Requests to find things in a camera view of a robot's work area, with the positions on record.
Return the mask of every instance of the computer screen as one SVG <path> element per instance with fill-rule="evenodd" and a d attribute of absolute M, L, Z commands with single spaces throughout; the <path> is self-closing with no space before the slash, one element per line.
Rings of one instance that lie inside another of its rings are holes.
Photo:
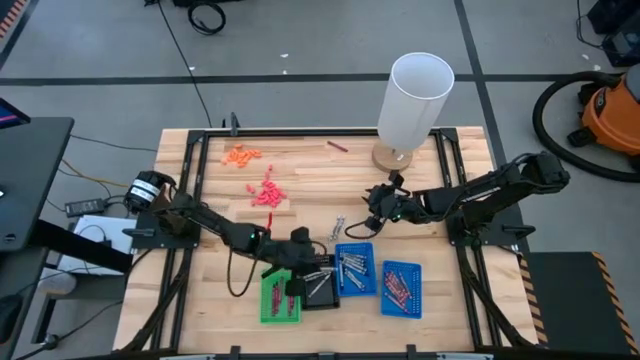
<path fill-rule="evenodd" d="M 20 110 L 0 98 L 0 129 L 28 124 L 31 119 Z"/>

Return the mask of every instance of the orange vacuum cleaner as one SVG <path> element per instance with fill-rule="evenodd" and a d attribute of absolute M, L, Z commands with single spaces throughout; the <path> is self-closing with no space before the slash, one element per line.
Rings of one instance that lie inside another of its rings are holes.
<path fill-rule="evenodd" d="M 574 147 L 598 143 L 629 155 L 631 166 L 640 172 L 640 64 L 626 74 L 609 75 L 597 71 L 579 72 L 549 86 L 533 109 L 533 128 L 540 142 L 564 161 L 594 175 L 623 182 L 640 182 L 640 173 L 617 171 L 587 161 L 553 140 L 542 122 L 544 108 L 560 89 L 576 82 L 578 99 L 585 106 L 582 127 L 567 136 Z"/>

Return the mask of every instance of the power adapter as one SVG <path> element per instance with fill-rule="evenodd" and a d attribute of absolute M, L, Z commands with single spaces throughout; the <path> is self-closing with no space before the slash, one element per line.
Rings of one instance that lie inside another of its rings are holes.
<path fill-rule="evenodd" d="M 82 200 L 64 204 L 64 211 L 67 213 L 68 218 L 88 214 L 102 214 L 105 208 L 105 201 L 102 199 Z"/>

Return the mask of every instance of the black desk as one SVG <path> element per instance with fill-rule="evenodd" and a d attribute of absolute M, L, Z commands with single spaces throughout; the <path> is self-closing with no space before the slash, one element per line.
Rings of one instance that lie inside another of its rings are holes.
<path fill-rule="evenodd" d="M 0 297 L 38 281 L 49 250 L 121 272 L 131 266 L 131 255 L 39 219 L 72 127 L 71 118 L 36 118 L 0 130 Z M 12 338 L 0 346 L 0 360 L 11 358 L 34 292 L 33 286 L 22 291 L 22 310 Z"/>

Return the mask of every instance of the black hose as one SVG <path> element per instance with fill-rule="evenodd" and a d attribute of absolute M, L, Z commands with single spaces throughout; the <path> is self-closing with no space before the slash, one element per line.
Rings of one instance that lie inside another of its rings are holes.
<path fill-rule="evenodd" d="M 610 180 L 629 183 L 640 183 L 640 174 L 605 168 L 573 154 L 572 152 L 563 148 L 562 146 L 560 146 L 560 144 L 555 142 L 555 140 L 553 140 L 551 136 L 549 136 L 549 133 L 547 133 L 547 130 L 544 128 L 542 115 L 549 99 L 556 92 L 558 92 L 558 90 L 570 84 L 581 81 L 590 81 L 594 82 L 598 86 L 613 88 L 618 86 L 618 84 L 620 83 L 620 78 L 598 71 L 583 71 L 569 75 L 562 80 L 556 81 L 555 83 L 551 84 L 551 86 L 549 86 L 542 93 L 542 95 L 540 95 L 538 101 L 536 101 L 536 105 L 533 107 L 533 130 L 535 130 L 536 135 L 538 135 L 538 138 L 540 139 L 540 142 L 542 143 L 542 145 L 544 145 L 544 147 L 549 149 L 549 151 L 554 153 L 560 159 L 568 162 L 578 169 L 582 169 L 593 175 L 597 175 Z"/>
<path fill-rule="evenodd" d="M 202 20 L 199 20 L 197 18 L 193 17 L 193 12 L 199 8 L 200 6 L 208 6 L 210 8 L 212 8 L 215 12 L 218 13 L 218 15 L 220 15 L 220 25 L 217 28 L 211 29 L 208 28 L 204 22 Z M 212 0 L 198 0 L 198 1 L 194 1 L 190 6 L 189 6 L 189 10 L 187 11 L 187 15 L 189 17 L 189 23 L 191 24 L 191 26 L 193 27 L 193 29 L 197 32 L 199 32 L 202 35 L 214 35 L 219 33 L 222 29 L 224 29 L 224 26 L 227 24 L 227 16 L 225 15 L 224 11 L 222 10 L 222 8 L 214 3 Z"/>

